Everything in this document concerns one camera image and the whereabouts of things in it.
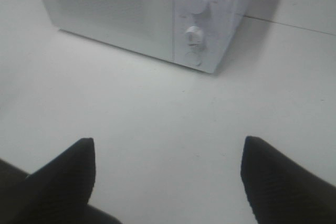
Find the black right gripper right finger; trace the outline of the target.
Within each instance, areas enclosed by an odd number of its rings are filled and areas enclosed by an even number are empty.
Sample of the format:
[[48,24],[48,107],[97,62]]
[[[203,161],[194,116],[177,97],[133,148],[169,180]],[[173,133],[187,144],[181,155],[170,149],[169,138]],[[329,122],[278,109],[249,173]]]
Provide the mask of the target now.
[[335,186],[259,137],[245,139],[240,176],[258,223],[335,223]]

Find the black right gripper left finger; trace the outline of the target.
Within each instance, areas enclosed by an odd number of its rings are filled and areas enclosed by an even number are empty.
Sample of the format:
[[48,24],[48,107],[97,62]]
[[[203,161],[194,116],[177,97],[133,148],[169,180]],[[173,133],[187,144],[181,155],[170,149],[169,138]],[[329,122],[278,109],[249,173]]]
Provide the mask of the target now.
[[1,160],[1,223],[120,223],[89,205],[94,140],[82,138],[29,174]]

